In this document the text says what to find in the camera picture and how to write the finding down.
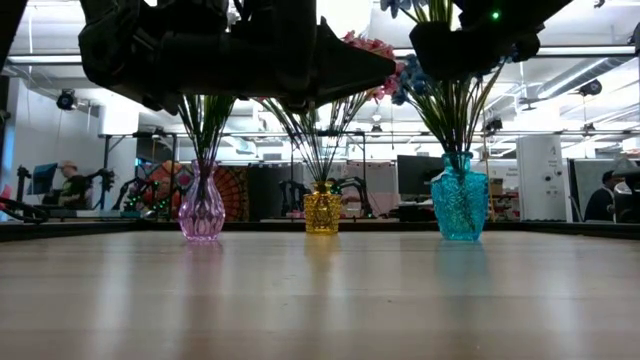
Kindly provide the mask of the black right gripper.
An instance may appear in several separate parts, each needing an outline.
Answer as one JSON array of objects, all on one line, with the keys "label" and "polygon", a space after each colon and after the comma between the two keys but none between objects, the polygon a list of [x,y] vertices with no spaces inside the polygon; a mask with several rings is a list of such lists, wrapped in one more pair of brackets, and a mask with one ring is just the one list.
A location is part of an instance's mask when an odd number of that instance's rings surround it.
[{"label": "black right gripper", "polygon": [[461,28],[416,24],[409,34],[423,72],[434,80],[488,71],[499,58],[523,62],[540,49],[544,13],[528,0],[453,0]]}]

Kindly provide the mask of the yellow glass vase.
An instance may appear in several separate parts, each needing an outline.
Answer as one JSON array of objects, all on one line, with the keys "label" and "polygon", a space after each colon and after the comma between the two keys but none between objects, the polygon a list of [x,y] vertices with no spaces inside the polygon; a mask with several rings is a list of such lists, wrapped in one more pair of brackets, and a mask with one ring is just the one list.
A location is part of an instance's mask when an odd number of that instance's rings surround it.
[{"label": "yellow glass vase", "polygon": [[341,196],[331,191],[332,181],[314,182],[303,196],[305,229],[311,234],[333,235],[339,231]]}]

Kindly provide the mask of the purple glass vase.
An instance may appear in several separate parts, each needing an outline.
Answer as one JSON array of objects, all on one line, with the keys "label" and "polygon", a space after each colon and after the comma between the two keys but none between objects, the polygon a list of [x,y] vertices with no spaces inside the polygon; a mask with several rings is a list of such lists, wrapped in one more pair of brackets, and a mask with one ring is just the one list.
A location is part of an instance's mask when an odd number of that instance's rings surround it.
[{"label": "purple glass vase", "polygon": [[193,183],[178,212],[182,234],[190,243],[216,242],[225,222],[225,209],[213,175],[215,163],[192,161]]}]

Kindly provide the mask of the blue glass vase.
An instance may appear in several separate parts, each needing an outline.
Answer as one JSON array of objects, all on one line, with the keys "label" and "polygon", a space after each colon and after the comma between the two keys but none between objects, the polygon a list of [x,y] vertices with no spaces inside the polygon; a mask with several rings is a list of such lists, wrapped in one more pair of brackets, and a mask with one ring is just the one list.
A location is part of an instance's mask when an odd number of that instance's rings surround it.
[{"label": "blue glass vase", "polygon": [[431,197],[445,240],[477,242],[489,210],[489,179],[471,169],[470,152],[442,155],[444,170],[431,180]]}]

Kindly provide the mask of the black flat monitor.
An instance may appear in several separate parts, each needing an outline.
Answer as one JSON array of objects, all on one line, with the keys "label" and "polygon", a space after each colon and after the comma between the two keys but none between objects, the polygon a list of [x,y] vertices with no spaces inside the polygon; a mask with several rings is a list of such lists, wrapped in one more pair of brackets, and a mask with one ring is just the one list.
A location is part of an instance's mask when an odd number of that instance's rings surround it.
[{"label": "black flat monitor", "polygon": [[397,157],[398,189],[401,195],[430,195],[431,180],[444,171],[438,157],[399,155]]}]

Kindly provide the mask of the colourful patterned tapestry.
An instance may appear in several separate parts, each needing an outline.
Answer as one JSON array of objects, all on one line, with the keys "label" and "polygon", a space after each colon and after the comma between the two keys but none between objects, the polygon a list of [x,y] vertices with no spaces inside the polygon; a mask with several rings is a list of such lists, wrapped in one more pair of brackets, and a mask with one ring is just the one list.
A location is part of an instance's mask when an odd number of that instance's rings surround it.
[{"label": "colourful patterned tapestry", "polygon": [[[168,207],[169,186],[173,184],[171,218],[178,218],[178,211],[187,192],[194,183],[194,170],[191,164],[176,163],[167,160],[163,163],[144,164],[137,168],[136,175],[144,182],[158,185],[156,196],[152,190],[145,190],[140,199],[146,208],[151,208],[154,202],[164,202]],[[218,167],[212,179],[221,195],[225,209],[226,222],[242,222],[249,220],[248,168],[238,166]]]}]

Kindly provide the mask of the black-legged high table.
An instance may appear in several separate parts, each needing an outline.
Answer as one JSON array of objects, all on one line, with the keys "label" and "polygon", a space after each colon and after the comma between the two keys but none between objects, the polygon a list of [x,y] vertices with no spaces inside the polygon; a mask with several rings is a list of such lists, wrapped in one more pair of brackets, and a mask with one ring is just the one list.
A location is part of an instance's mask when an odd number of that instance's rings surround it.
[{"label": "black-legged high table", "polygon": [[157,128],[125,134],[100,134],[99,137],[104,142],[101,167],[115,174],[110,202],[115,202],[126,181],[142,174],[143,167],[176,160],[176,133]]}]

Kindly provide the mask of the person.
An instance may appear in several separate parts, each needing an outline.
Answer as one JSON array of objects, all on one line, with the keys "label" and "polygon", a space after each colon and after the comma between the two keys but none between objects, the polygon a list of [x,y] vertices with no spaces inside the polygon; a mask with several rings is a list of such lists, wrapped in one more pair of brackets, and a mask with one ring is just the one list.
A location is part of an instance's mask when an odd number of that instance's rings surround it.
[{"label": "person", "polygon": [[585,214],[585,221],[615,221],[615,195],[616,185],[621,181],[614,176],[614,171],[610,170],[602,175],[601,187],[590,197]]},{"label": "person", "polygon": [[58,204],[67,209],[86,210],[89,207],[87,194],[91,189],[88,180],[78,172],[72,161],[63,161],[59,165],[64,182],[59,193]]}]

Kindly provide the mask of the grey partition panel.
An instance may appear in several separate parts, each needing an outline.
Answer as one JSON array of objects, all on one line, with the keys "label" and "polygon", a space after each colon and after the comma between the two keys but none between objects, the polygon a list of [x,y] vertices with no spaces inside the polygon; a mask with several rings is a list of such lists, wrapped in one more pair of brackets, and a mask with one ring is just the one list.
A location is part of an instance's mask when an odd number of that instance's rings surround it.
[{"label": "grey partition panel", "polygon": [[602,175],[616,167],[614,159],[570,159],[570,196],[582,210],[586,209],[591,195],[602,185]]}]

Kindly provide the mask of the blue-lit monitor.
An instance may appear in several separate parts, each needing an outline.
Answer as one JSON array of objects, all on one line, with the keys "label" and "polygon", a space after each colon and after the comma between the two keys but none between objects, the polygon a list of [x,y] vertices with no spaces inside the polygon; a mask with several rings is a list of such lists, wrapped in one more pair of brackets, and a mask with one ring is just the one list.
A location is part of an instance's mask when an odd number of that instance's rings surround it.
[{"label": "blue-lit monitor", "polygon": [[37,165],[31,174],[31,181],[27,189],[27,194],[43,195],[50,192],[57,170],[57,163]]}]

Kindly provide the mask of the black aluminium table frame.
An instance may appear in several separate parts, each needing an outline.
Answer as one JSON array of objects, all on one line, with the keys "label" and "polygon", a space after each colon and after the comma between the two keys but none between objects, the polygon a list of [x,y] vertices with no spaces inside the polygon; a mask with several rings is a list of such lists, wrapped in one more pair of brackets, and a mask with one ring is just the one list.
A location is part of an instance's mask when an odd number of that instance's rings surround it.
[{"label": "black aluminium table frame", "polygon": [[[176,222],[107,221],[107,222],[53,222],[23,224],[18,222],[0,223],[0,243],[45,238],[88,236],[128,232],[169,232],[179,231]],[[296,222],[229,222],[223,226],[226,232],[303,232],[305,225]],[[437,233],[433,222],[343,222],[341,232],[428,232]],[[562,222],[490,222],[485,225],[486,233],[493,232],[533,232],[562,235],[582,235],[589,237],[613,238],[640,241],[640,224],[605,223],[562,223]]]}]

